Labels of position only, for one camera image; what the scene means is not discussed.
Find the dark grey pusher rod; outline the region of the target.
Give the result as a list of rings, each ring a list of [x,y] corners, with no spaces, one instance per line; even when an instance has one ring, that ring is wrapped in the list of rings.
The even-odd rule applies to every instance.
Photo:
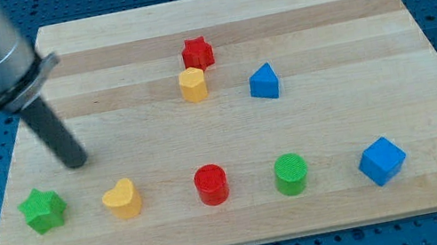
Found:
[[[41,96],[21,109],[20,118],[65,167],[76,169],[86,163],[87,153],[81,144]]]

